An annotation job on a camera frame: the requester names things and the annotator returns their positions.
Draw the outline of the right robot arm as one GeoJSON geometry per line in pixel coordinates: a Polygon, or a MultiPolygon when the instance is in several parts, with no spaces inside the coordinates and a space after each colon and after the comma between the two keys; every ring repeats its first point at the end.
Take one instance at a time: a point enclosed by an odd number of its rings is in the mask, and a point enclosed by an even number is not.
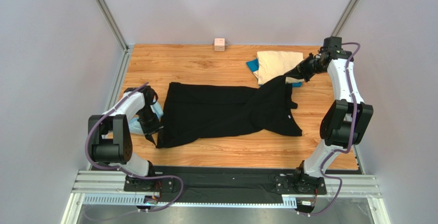
{"type": "Polygon", "coordinates": [[[321,141],[314,152],[296,169],[299,182],[320,180],[328,166],[339,154],[347,154],[361,142],[371,121],[374,109],[365,104],[354,76],[354,56],[346,51],[341,37],[324,39],[317,55],[310,54],[287,77],[308,82],[319,73],[328,73],[332,82],[334,101],[320,124],[321,141]]]}

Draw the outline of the light blue headphones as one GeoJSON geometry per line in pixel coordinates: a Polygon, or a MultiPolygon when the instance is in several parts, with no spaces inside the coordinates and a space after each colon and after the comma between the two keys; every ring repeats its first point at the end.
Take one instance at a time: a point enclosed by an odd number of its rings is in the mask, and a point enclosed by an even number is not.
{"type": "Polygon", "coordinates": [[[164,126],[160,122],[163,116],[163,110],[158,102],[149,107],[145,107],[138,112],[138,117],[129,121],[130,133],[135,135],[144,135],[146,137],[157,133],[164,126]]]}

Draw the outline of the black t shirt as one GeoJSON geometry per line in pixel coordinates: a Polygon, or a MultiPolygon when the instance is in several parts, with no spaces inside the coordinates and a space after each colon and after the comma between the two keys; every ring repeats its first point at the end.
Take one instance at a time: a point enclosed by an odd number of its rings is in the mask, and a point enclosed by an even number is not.
{"type": "Polygon", "coordinates": [[[156,148],[172,148],[200,138],[236,137],[263,129],[300,137],[291,113],[293,87],[278,76],[259,88],[169,84],[156,148]]]}

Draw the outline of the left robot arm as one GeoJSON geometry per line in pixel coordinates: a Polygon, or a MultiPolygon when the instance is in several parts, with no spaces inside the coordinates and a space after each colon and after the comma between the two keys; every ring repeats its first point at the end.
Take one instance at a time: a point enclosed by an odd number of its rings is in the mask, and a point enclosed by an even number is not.
{"type": "Polygon", "coordinates": [[[100,170],[120,170],[130,177],[154,178],[150,161],[133,152],[129,122],[136,118],[141,134],[154,145],[154,134],[163,132],[160,111],[155,109],[158,95],[147,83],[127,88],[113,107],[88,120],[85,154],[91,165],[100,170]]]}

